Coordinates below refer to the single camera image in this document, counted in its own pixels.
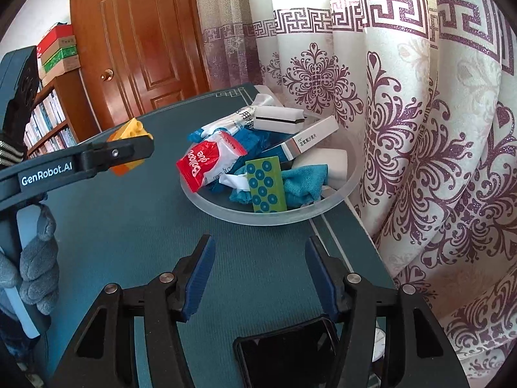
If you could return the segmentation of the grey gloved left hand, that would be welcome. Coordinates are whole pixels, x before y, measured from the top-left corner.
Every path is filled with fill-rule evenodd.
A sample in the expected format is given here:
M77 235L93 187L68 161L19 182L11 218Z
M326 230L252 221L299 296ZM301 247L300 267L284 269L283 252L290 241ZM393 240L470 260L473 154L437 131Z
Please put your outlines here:
M49 315L59 298L58 245L56 221L46 204L36 204L38 219L35 235L23 248L19 265L1 253L1 289L20 288L20 298L35 305L41 314Z

